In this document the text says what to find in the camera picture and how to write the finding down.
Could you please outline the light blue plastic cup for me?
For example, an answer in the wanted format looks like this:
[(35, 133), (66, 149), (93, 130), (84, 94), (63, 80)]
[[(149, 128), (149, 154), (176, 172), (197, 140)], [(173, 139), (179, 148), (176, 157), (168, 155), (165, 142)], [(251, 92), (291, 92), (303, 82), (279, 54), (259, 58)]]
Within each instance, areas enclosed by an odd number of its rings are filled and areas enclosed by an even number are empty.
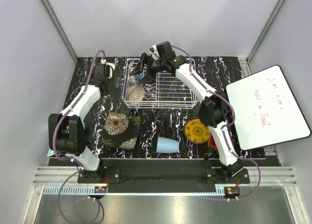
[(177, 153), (179, 151), (179, 142), (173, 139), (158, 137), (156, 153)]

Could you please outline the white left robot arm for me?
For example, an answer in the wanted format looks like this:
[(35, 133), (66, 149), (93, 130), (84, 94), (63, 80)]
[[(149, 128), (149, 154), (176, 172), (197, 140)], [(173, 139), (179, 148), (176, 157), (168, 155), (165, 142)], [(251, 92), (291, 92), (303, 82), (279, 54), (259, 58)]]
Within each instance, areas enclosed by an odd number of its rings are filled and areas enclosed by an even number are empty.
[(92, 70), (89, 83), (83, 85), (74, 100), (60, 113), (52, 113), (48, 118), (49, 148), (56, 157), (76, 161), (88, 172), (94, 183), (105, 178), (100, 168), (100, 159), (87, 147), (87, 137), (83, 125), (84, 118), (92, 106), (100, 100), (109, 86), (114, 86), (112, 63), (97, 64)]

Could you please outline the blue patterned bowl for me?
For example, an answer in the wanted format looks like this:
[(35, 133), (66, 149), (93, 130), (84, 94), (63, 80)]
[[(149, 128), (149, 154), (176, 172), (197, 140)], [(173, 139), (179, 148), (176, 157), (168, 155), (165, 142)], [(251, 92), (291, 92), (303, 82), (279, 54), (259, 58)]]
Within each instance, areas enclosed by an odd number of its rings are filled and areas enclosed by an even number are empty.
[(129, 82), (131, 85), (142, 86), (142, 84), (140, 83), (142, 78), (143, 78), (143, 73), (131, 75), (129, 76)]

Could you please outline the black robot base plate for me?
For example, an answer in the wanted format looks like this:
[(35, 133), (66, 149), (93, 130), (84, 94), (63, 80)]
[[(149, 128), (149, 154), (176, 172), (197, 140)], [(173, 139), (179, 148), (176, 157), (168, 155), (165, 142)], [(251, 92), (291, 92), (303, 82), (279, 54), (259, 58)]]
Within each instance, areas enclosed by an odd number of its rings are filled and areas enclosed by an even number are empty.
[(240, 161), (243, 169), (227, 174), (218, 160), (203, 159), (117, 159), (103, 158), (99, 172), (82, 172), (67, 185), (99, 186), (108, 183), (115, 194), (197, 195), (217, 193), (217, 186), (272, 186), (282, 181), (287, 171), (282, 167), (260, 166)]

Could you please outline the beige patterned bowl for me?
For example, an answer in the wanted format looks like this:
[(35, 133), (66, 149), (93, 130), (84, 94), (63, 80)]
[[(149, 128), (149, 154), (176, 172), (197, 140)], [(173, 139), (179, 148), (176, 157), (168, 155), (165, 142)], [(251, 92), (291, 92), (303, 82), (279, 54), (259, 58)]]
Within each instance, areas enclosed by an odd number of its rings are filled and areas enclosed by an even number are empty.
[(130, 103), (137, 103), (144, 99), (145, 88), (139, 85), (130, 86), (126, 91), (126, 100)]

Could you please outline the black floral square plate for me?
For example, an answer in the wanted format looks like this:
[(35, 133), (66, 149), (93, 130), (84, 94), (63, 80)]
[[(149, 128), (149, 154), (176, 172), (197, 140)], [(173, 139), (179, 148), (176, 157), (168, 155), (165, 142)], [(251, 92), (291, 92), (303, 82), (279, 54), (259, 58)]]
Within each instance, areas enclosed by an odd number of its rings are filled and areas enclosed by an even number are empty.
[(133, 150), (141, 127), (139, 116), (109, 113), (103, 128), (101, 143), (116, 149)]

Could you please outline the white wire dish rack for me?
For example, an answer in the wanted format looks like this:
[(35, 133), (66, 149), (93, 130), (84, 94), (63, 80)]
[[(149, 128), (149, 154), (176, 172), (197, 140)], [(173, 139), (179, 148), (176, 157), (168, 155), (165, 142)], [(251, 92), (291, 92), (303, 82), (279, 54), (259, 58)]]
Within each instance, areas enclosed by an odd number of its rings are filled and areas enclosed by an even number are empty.
[(138, 61), (139, 58), (128, 58), (123, 67), (122, 101), (129, 109), (191, 109), (197, 104), (197, 97), (187, 85), (167, 72), (156, 74), (156, 82), (153, 84), (142, 84), (145, 88), (145, 97), (142, 101), (137, 103), (127, 101), (126, 91), (132, 86), (129, 82), (129, 74)]

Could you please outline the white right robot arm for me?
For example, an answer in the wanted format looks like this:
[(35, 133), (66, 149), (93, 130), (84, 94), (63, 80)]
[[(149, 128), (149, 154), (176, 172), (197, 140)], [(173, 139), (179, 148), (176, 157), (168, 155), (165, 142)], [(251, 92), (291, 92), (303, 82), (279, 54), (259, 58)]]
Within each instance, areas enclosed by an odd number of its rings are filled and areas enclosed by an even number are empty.
[(165, 41), (153, 45), (148, 53), (142, 53), (139, 62), (130, 75), (145, 73), (139, 81), (141, 84), (152, 84), (160, 72), (168, 72), (183, 82), (197, 97), (200, 108), (198, 118), (208, 127), (216, 144), (222, 171), (221, 177), (226, 183), (233, 183), (239, 177), (242, 166), (234, 150), (228, 128), (233, 122), (227, 122), (228, 110), (233, 110), (224, 91), (210, 86), (192, 68), (192, 59), (187, 52), (176, 55), (175, 46)]

